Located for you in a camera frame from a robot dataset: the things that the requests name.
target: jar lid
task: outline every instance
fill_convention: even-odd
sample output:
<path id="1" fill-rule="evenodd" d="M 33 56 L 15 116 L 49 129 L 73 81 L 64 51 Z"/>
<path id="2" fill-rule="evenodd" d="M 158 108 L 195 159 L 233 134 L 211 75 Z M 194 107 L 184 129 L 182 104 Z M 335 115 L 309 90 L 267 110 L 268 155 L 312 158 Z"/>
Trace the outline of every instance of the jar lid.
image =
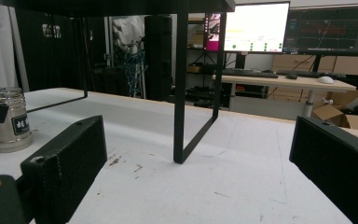
<path id="1" fill-rule="evenodd" d="M 22 95 L 22 89 L 18 87 L 0 87 L 0 98 Z"/>

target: computer mouse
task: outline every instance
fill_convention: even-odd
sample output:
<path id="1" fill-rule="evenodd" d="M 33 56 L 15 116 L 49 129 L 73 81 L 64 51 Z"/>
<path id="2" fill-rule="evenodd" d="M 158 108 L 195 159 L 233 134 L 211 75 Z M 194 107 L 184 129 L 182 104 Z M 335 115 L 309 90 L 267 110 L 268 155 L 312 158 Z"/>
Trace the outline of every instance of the computer mouse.
<path id="1" fill-rule="evenodd" d="M 318 77 L 317 81 L 320 83 L 323 83 L 323 84 L 333 84 L 334 83 L 334 79 L 332 79 L 331 77 Z"/>
<path id="2" fill-rule="evenodd" d="M 286 75 L 286 78 L 288 79 L 297 79 L 298 75 L 297 74 L 293 74 L 293 73 L 289 73 Z"/>

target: table surface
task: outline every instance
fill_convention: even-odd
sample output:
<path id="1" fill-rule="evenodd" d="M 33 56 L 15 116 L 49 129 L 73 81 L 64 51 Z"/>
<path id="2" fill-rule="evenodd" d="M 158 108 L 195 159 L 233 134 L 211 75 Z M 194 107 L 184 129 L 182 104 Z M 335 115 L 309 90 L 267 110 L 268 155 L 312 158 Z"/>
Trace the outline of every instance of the table surface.
<path id="1" fill-rule="evenodd" d="M 81 96 L 25 94 L 27 109 Z M 185 145 L 212 111 L 186 107 Z M 34 142 L 0 153 L 0 175 L 70 124 L 103 115 L 108 161 L 70 223 L 350 223 L 289 161 L 295 124 L 227 111 L 187 161 L 173 162 L 173 105 L 100 93 L 28 114 Z"/>
<path id="2" fill-rule="evenodd" d="M 296 89 L 306 89 L 315 91 L 355 91 L 356 87 L 345 82 L 335 80 L 334 84 L 323 84 L 317 78 L 298 77 L 296 80 L 288 79 L 284 76 L 278 78 L 266 77 L 234 77 L 222 75 L 222 82 L 237 84 L 255 84 L 274 87 L 290 87 Z"/>

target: cardboard box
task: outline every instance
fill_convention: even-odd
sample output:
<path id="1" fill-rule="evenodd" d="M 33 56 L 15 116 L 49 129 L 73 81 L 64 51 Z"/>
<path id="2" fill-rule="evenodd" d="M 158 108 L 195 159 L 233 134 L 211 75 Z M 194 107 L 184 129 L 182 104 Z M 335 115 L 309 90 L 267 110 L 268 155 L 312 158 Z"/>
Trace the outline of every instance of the cardboard box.
<path id="1" fill-rule="evenodd" d="M 190 66 L 188 66 L 186 68 L 186 72 L 188 72 L 188 73 L 201 73 L 201 71 L 202 71 L 201 66 L 192 66 L 192 65 L 190 65 Z"/>
<path id="2" fill-rule="evenodd" d="M 204 35 L 192 35 L 190 37 L 190 39 L 188 40 L 187 44 L 188 45 L 201 45 L 203 46 L 203 39 L 204 39 Z"/>
<path id="3" fill-rule="evenodd" d="M 339 127 L 358 130 L 358 116 L 345 115 L 340 109 L 358 97 L 358 91 L 334 92 L 331 96 L 334 105 L 324 105 L 312 111 L 312 116 L 334 123 Z"/>

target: monitor screen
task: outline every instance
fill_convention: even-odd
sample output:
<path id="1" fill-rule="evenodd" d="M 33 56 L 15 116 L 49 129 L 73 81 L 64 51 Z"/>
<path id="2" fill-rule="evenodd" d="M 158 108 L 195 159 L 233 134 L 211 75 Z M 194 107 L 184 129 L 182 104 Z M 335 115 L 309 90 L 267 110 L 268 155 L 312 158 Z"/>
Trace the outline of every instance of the monitor screen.
<path id="1" fill-rule="evenodd" d="M 227 14 L 225 51 L 282 53 L 290 2 L 237 4 Z"/>
<path id="2" fill-rule="evenodd" d="M 204 49 L 217 51 L 219 49 L 220 14 L 205 14 Z"/>
<path id="3" fill-rule="evenodd" d="M 292 8 L 283 53 L 358 56 L 358 6 Z"/>

